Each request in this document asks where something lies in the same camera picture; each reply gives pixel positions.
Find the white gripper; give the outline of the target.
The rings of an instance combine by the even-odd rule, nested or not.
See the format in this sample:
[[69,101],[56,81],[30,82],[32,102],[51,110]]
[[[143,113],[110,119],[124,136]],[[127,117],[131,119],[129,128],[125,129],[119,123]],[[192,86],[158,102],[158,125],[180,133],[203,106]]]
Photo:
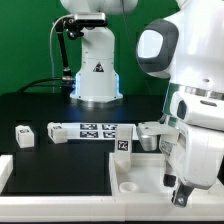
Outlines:
[[171,202],[180,208],[187,206],[193,188],[209,189],[216,181],[224,157],[222,131],[186,124],[167,117],[164,123],[141,122],[136,132],[145,151],[159,148],[167,165],[163,184],[174,187]]

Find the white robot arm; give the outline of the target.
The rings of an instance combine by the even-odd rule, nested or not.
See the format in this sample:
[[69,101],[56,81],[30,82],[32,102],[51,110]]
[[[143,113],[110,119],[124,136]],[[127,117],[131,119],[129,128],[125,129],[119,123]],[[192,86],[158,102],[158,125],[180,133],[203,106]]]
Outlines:
[[[120,100],[106,18],[132,11],[138,0],[60,2],[68,12],[63,28],[82,40],[71,99],[87,106]],[[149,23],[137,42],[142,71],[169,82],[162,118],[138,125],[137,134],[144,149],[163,153],[163,182],[184,207],[194,189],[214,184],[224,158],[224,0],[176,2],[178,12]]]

